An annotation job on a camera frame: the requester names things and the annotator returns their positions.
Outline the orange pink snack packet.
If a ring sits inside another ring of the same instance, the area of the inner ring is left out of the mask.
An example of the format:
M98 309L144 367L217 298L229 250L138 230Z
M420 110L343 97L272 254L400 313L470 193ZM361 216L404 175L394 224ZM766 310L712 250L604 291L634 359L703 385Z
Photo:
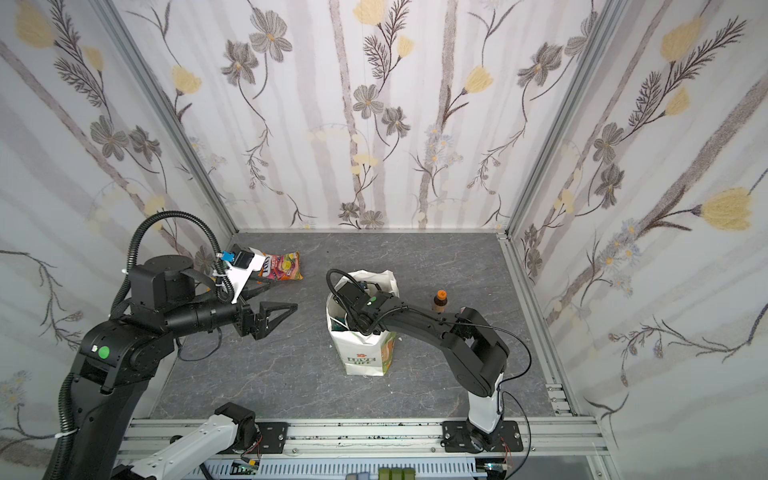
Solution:
M302 280L300 253L266 254L264 263L259 271L259 276L276 281Z

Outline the white printed paper bag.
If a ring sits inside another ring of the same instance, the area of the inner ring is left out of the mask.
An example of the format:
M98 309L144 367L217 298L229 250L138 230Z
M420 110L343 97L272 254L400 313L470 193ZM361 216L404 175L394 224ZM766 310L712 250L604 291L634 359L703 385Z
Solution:
M380 286L384 292L399 295L396 278L390 270L381 273L359 270L351 275L364 283L368 294ZM387 373L394 356L394 332L362 335L353 330L352 320L332 295L326 301L326 325L347 375L372 377Z

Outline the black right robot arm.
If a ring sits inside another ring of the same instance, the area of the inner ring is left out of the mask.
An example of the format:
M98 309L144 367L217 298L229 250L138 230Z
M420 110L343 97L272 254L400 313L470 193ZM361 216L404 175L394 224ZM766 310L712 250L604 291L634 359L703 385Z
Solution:
M413 306L398 296L357 282L330 288L356 333L395 332L439 349L452 374L468 393L468 424L485 435L502 421L499 384L509 347L475 309L438 313Z

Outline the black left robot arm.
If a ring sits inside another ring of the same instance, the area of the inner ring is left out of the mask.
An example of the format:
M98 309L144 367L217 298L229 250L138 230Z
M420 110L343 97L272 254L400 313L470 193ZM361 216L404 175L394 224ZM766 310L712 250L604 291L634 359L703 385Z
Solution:
M128 270L131 295L115 318L83 338L58 398L60 432L48 479L181 479L217 453L246 453L262 434L252 411L227 403L155 454L125 465L117 461L134 410L162 360L179 338L231 325L240 336L267 337L298 309L295 303L221 300L214 287L181 255L154 257Z

